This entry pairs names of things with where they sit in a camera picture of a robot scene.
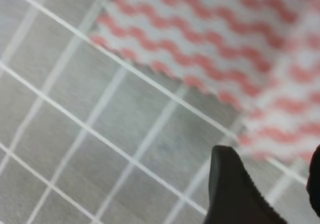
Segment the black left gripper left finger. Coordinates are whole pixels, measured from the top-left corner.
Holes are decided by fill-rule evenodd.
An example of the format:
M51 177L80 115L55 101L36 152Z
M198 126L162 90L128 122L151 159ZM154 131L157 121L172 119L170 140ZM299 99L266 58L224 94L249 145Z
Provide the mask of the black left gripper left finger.
M232 147L214 146L210 163L204 223L287 223L264 199Z

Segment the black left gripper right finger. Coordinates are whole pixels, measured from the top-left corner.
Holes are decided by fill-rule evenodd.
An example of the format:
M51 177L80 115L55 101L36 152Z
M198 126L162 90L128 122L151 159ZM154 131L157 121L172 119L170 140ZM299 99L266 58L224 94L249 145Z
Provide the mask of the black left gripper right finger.
M309 202L317 215L320 213L320 147L312 155L309 165L309 177L306 184Z

